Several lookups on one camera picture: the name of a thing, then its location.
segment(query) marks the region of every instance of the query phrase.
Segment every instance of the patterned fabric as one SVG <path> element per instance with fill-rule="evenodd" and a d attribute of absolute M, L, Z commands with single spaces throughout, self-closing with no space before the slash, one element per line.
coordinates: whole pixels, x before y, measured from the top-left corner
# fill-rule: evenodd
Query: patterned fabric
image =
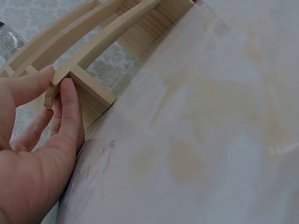
<path fill-rule="evenodd" d="M 31 40 L 36 34 L 50 25 L 53 21 L 63 16 L 74 7 L 82 4 L 85 0 L 0 0 L 0 21 L 8 24 L 17 31 L 26 41 Z M 97 34 L 98 28 L 91 31 L 54 64 L 57 68 L 65 59 L 69 58 L 76 50 L 86 43 L 92 36 Z M 108 89 L 112 89 L 116 81 L 124 73 L 125 69 L 134 61 L 132 55 L 114 43 L 108 48 L 87 71 L 96 77 Z M 12 138 L 21 133 L 29 124 L 35 114 L 26 106 L 17 109 L 16 123 Z M 50 135 L 48 127 L 40 140 L 42 145 Z M 43 224 L 52 223 L 56 208 L 45 218 Z"/>

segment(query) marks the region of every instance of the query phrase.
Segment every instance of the light wood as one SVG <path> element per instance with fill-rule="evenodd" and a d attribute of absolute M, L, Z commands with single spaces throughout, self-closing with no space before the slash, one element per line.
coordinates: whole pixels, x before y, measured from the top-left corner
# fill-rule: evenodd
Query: light wood
<path fill-rule="evenodd" d="M 109 109 L 116 97 L 78 65 L 71 69 L 69 77 L 78 92 L 86 130 Z"/>
<path fill-rule="evenodd" d="M 5 68 L 5 74 L 6 74 L 5 76 L 7 78 L 12 77 L 14 75 L 14 70 L 12 70 L 12 68 L 10 66 L 7 66 Z"/>
<path fill-rule="evenodd" d="M 55 21 L 52 25 L 38 34 L 30 42 L 26 43 L 17 53 L 15 53 L 11 59 L 0 69 L 0 76 L 4 72 L 4 68 L 10 66 L 13 70 L 17 70 L 20 65 L 28 58 L 29 55 L 34 54 L 41 46 L 43 46 L 48 40 L 58 34 L 61 30 L 67 27 L 76 19 L 87 13 L 96 7 L 95 1 L 90 0 L 82 5 L 71 10 L 68 14 Z"/>
<path fill-rule="evenodd" d="M 56 70 L 47 91 L 29 105 L 36 112 L 43 106 L 50 109 L 60 91 L 61 80 L 69 76 L 82 104 L 85 130 L 90 130 L 90 125 L 113 104 L 115 96 L 85 69 L 114 41 L 139 57 L 158 39 L 165 37 L 191 6 L 191 0 L 90 0 L 25 44 L 1 67 L 0 77 L 20 77 L 41 70 L 100 26 L 102 30 Z"/>
<path fill-rule="evenodd" d="M 54 105 L 54 99 L 59 93 L 59 83 L 68 75 L 69 71 L 75 65 L 86 69 L 144 14 L 156 7 L 159 1 L 160 0 L 145 0 L 141 2 L 101 30 L 95 37 L 66 60 L 55 72 L 51 86 L 46 91 L 44 106 L 50 109 Z"/>
<path fill-rule="evenodd" d="M 125 0 L 116 15 L 107 18 L 100 27 L 106 27 L 116 17 L 123 15 L 140 2 L 141 0 Z M 191 0 L 161 0 L 155 9 L 144 15 L 117 42 L 133 56 L 139 57 L 193 5 Z"/>
<path fill-rule="evenodd" d="M 115 13 L 122 2 L 123 0 L 110 0 L 75 20 L 20 65 L 15 71 L 14 77 L 25 75 L 24 70 L 30 64 L 37 70 L 53 64 L 65 51 L 97 27 L 101 21 Z"/>

